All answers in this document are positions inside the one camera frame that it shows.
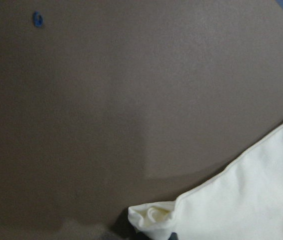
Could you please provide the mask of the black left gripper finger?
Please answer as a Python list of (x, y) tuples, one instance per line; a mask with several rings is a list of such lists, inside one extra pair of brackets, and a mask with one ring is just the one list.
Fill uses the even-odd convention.
[(179, 240), (178, 234), (176, 232), (172, 232), (168, 240)]

